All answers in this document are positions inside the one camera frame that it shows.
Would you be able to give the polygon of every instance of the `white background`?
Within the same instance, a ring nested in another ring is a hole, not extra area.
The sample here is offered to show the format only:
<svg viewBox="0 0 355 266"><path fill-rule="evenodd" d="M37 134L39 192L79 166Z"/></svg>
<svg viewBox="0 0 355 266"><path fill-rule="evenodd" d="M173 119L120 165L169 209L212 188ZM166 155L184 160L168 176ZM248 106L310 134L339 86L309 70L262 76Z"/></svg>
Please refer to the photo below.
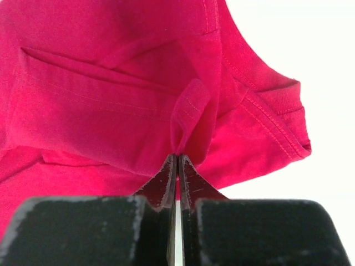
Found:
<svg viewBox="0 0 355 266"><path fill-rule="evenodd" d="M301 82L313 152L221 192L229 198L319 202L355 265L355 0L227 0L227 4L241 34L263 61ZM177 252L176 265L182 265L181 260Z"/></svg>

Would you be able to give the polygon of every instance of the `red clothing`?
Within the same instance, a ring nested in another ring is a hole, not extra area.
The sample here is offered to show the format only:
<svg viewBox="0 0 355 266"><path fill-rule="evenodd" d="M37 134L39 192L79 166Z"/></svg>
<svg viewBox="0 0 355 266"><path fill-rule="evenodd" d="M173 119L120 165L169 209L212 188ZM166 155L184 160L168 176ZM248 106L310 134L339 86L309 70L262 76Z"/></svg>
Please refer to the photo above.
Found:
<svg viewBox="0 0 355 266"><path fill-rule="evenodd" d="M173 152L216 188L311 152L300 83L225 0L0 2L0 238L28 197L128 195Z"/></svg>

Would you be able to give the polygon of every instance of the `folded fabric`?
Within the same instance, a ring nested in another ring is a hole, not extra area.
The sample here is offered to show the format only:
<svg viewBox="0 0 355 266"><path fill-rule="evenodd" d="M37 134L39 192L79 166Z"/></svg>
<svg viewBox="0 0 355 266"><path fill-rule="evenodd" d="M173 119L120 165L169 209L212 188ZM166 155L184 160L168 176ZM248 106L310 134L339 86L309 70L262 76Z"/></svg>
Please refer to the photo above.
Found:
<svg viewBox="0 0 355 266"><path fill-rule="evenodd" d="M300 83L225 0L3 0L0 66L0 238L28 197L127 195L170 153L218 189L311 153Z"/></svg>

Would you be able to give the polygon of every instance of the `red fabric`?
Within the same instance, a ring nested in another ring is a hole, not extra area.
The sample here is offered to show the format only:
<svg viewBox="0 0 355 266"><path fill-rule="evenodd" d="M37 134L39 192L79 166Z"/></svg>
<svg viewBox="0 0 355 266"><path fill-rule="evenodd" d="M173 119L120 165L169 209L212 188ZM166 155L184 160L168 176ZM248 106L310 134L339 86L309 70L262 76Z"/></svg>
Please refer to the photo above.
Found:
<svg viewBox="0 0 355 266"><path fill-rule="evenodd" d="M173 152L217 188L311 152L300 83L224 0L3 0L0 66L0 237L28 197L131 194Z"/></svg>

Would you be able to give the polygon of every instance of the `red cloth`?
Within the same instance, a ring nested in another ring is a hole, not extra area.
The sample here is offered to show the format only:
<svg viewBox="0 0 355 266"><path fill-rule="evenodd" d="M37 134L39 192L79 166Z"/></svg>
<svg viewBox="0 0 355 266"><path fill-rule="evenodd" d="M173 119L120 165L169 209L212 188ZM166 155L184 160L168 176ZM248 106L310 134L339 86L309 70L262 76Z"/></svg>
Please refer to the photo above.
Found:
<svg viewBox="0 0 355 266"><path fill-rule="evenodd" d="M300 83L225 0L0 2L0 238L28 197L128 195L173 152L216 188L311 152Z"/></svg>

